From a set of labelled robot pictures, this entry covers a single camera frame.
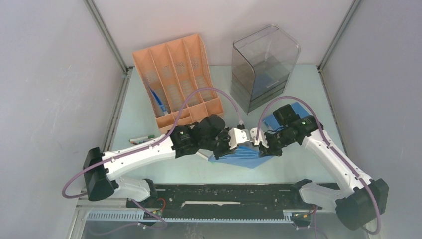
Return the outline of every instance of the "orange desk organizer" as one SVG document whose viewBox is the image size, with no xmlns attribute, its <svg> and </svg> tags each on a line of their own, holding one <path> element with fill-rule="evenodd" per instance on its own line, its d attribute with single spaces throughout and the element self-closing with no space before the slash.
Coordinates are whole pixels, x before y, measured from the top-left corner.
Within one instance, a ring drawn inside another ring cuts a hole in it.
<svg viewBox="0 0 422 239">
<path fill-rule="evenodd" d="M 135 51 L 132 55 L 161 133 L 171 128 L 190 93 L 213 87 L 204 43 L 198 34 Z M 168 114 L 160 109 L 149 88 L 160 98 Z M 221 99 L 215 91 L 201 91 L 189 99 L 177 125 L 198 122 L 210 115 L 224 115 Z"/>
</svg>

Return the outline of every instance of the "gray wall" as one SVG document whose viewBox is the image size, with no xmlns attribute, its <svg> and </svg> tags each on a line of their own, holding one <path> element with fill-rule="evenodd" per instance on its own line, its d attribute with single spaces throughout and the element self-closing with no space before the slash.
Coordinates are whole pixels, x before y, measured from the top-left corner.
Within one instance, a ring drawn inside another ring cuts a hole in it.
<svg viewBox="0 0 422 239">
<path fill-rule="evenodd" d="M 420 238 L 422 1 L 367 0 L 323 76 L 352 160 L 390 186 L 387 238 Z"/>
<path fill-rule="evenodd" d="M 210 65 L 230 65 L 233 41 L 276 24 L 317 64 L 352 0 L 97 0 L 128 66 L 132 52 L 198 32 Z"/>
<path fill-rule="evenodd" d="M 103 142 L 122 73 L 82 0 L 0 15 L 0 238 L 65 238 L 76 200 L 61 189 Z"/>
</svg>

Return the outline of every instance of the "table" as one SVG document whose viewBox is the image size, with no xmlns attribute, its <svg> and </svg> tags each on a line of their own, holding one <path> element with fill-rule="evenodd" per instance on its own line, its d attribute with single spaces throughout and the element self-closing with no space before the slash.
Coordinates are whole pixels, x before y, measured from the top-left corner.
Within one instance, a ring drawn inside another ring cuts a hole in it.
<svg viewBox="0 0 422 239">
<path fill-rule="evenodd" d="M 216 88 L 229 93 L 231 66 L 210 66 L 210 74 Z M 325 89 L 315 65 L 297 65 L 283 93 L 307 102 L 316 112 L 331 139 L 343 150 L 340 136 L 325 94 Z M 225 111 L 223 117 L 227 126 L 238 125 L 237 114 L 230 101 L 220 95 Z M 267 112 L 292 100 L 281 100 Z M 265 105 L 248 115 L 242 110 L 245 127 L 257 127 Z M 145 135 L 160 134 L 145 87 L 136 69 L 133 70 L 119 116 L 111 148 L 120 150 L 131 147 L 129 139 Z M 314 182 L 334 182 L 334 179 L 310 152 L 292 144 L 283 149 L 283 156 L 274 157 L 255 169 L 248 169 L 224 163 L 211 163 L 197 155 L 165 160 L 133 170 L 127 174 L 135 179 L 149 178 L 158 184 L 265 184 L 295 183 L 304 178 Z"/>
</svg>

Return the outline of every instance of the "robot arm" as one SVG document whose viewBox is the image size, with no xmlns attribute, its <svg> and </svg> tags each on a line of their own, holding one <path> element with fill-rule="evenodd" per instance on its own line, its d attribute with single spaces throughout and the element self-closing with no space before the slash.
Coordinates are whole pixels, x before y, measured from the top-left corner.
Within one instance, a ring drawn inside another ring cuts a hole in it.
<svg viewBox="0 0 422 239">
<path fill-rule="evenodd" d="M 124 177 L 124 174 L 150 163 L 196 154 L 199 149 L 213 151 L 216 158 L 233 153 L 239 144 L 249 141 L 248 131 L 243 128 L 242 125 L 238 128 L 225 128 L 222 118 L 211 115 L 194 125 L 177 126 L 167 138 L 163 134 L 143 144 L 105 153 L 101 153 L 99 148 L 91 149 L 84 169 L 99 161 L 107 162 L 84 174 L 88 199 L 99 201 L 118 197 L 140 202 L 155 196 L 156 191 L 151 180 L 134 180 Z M 153 146 L 163 138 L 164 141 Z"/>
<path fill-rule="evenodd" d="M 323 130 L 326 140 L 330 142 L 328 147 L 313 116 L 300 118 L 290 105 L 279 108 L 273 114 L 284 128 L 273 134 L 260 132 L 258 138 L 257 128 L 250 131 L 249 137 L 248 130 L 242 125 L 229 129 L 225 127 L 222 118 L 212 115 L 200 123 L 175 127 L 169 137 L 161 135 L 128 149 L 101 153 L 99 148 L 94 148 L 88 153 L 84 168 L 101 160 L 107 160 L 107 163 L 84 174 L 88 199 L 98 201 L 108 197 L 127 197 L 140 202 L 150 196 L 156 197 L 157 193 L 151 180 L 133 180 L 123 175 L 153 162 L 196 154 L 199 149 L 213 151 L 218 159 L 233 153 L 240 144 L 253 142 L 259 147 L 260 156 L 281 156 L 282 148 L 297 142 L 320 161 L 335 179 L 339 189 L 326 188 L 304 179 L 291 187 L 291 191 L 297 192 L 296 200 L 337 213 L 343 224 L 355 230 L 375 218 L 371 199 L 360 181 L 362 179 L 375 195 L 380 213 L 384 213 L 388 194 L 387 184 L 382 179 L 374 181 L 357 168 Z M 333 152 L 333 148 L 357 170 L 359 178 L 355 177 L 344 161 Z"/>
<path fill-rule="evenodd" d="M 355 230 L 375 218 L 375 210 L 369 194 L 360 181 L 362 179 L 373 192 L 380 214 L 385 212 L 388 185 L 382 179 L 373 180 L 360 170 L 332 142 L 327 132 L 322 130 L 326 138 L 324 139 L 313 116 L 300 119 L 290 105 L 280 107 L 273 112 L 273 115 L 284 127 L 281 131 L 274 134 L 261 132 L 259 139 L 256 139 L 257 129 L 251 130 L 251 136 L 255 139 L 254 144 L 259 146 L 261 154 L 281 156 L 283 147 L 297 142 L 319 160 L 339 187 L 337 190 L 330 189 L 304 179 L 292 186 L 299 200 L 337 213 L 345 226 Z M 358 177 L 345 162 L 357 171 Z"/>
</svg>

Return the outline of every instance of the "gray plastic container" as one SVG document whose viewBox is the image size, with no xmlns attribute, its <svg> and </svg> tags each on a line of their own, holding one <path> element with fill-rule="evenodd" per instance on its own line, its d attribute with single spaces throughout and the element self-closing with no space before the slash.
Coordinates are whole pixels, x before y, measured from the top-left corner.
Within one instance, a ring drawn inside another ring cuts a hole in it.
<svg viewBox="0 0 422 239">
<path fill-rule="evenodd" d="M 230 93 L 246 113 L 283 93 L 300 51 L 274 25 L 233 43 Z"/>
</svg>

